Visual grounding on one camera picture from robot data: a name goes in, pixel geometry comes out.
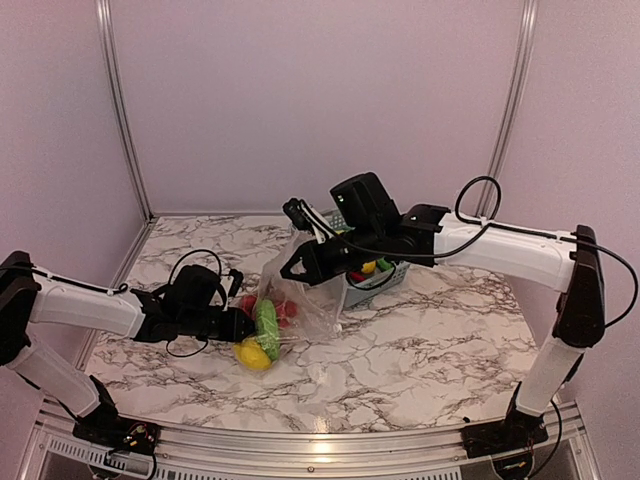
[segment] basket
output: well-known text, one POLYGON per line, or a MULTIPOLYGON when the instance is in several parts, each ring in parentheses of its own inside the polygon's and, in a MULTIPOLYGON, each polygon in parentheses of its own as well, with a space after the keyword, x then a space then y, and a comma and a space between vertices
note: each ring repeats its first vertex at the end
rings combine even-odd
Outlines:
MULTIPOLYGON (((327 220, 327 222, 329 222, 329 225, 333 230, 351 230, 351 227, 345 223, 339 210, 323 212, 322 216, 327 220)), ((372 290, 358 290, 357 288, 347 284, 347 293, 345 295, 343 305, 344 308, 351 308, 360 302, 376 296, 380 292, 384 292, 391 287, 399 285, 407 276, 407 271, 409 271, 409 263, 400 261, 396 264, 396 271, 393 273, 391 280, 385 282, 384 285, 381 285, 378 288, 374 288, 372 290)), ((386 278, 386 275, 387 273, 385 272, 377 273, 376 275, 367 278, 364 282, 359 283, 358 286, 367 287, 368 285, 375 285, 376 283, 382 282, 386 278)))

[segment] marble table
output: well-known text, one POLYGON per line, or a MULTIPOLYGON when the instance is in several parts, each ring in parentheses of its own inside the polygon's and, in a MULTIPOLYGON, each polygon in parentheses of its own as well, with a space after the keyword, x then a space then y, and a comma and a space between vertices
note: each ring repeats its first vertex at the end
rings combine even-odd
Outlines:
MULTIPOLYGON (((289 239, 284 216, 167 217, 156 224, 129 283, 153 289, 195 248, 257 285, 289 239)), ((208 266, 213 260, 198 257, 208 266)), ((165 344, 102 334, 87 365, 123 414, 269 432, 373 432, 504 415, 536 348, 500 276, 412 266, 404 283, 342 315, 338 339, 296 345, 271 370, 240 366, 226 343, 185 359, 165 344)), ((188 352, 198 342, 180 339, 188 352)))

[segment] white wall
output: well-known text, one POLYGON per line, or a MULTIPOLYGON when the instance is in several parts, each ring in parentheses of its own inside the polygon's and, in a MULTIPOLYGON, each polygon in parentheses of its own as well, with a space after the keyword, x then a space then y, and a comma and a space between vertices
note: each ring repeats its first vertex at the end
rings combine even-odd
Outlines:
MULTIPOLYGON (((640 268, 640 3, 540 2, 534 53, 507 163, 504 221, 549 229, 578 223, 640 268)), ((607 316, 631 294, 605 261, 607 316)), ((538 341, 555 295, 514 282, 538 341)), ((605 480, 640 471, 640 315, 607 331, 571 384, 605 480)))
MULTIPOLYGON (((116 130, 95 3, 0 5, 0 257, 107 284, 142 226, 116 130)), ((45 327, 67 358, 83 330, 45 327)), ((41 397, 0 369, 0 471, 15 477, 41 397)))
POLYGON ((515 58, 512 0, 114 0, 158 212, 278 211, 376 171, 402 207, 485 173, 515 58))

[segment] gray marble vein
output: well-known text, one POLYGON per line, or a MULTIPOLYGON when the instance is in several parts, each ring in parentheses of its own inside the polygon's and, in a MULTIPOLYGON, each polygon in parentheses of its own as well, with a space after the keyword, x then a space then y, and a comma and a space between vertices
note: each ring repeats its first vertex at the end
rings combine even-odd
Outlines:
MULTIPOLYGON (((279 216, 162 218, 129 283, 155 288, 182 254, 209 248, 252 290, 288 238, 279 216)), ((215 268, 206 256, 193 261, 215 268)), ((403 284, 345 312, 342 326, 338 339, 297 344, 260 374, 240 366, 229 344, 178 359, 164 343, 102 334, 87 372, 123 414, 253 431, 372 432, 501 416, 536 355, 509 286, 481 270, 412 266, 403 284)), ((188 338, 172 345, 196 348, 188 338)))

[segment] yellow vegetable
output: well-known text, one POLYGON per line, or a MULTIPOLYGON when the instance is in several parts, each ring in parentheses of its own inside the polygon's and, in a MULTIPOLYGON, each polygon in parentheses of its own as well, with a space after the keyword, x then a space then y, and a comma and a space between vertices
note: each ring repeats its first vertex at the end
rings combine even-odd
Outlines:
POLYGON ((271 367, 269 356, 256 342, 255 337, 245 338, 242 343, 233 345, 238 361, 251 370, 268 370, 271 367))
POLYGON ((364 273, 365 275, 370 275, 375 271, 376 271, 376 262, 375 262, 375 260, 373 262, 365 263, 362 266, 362 273, 364 273))

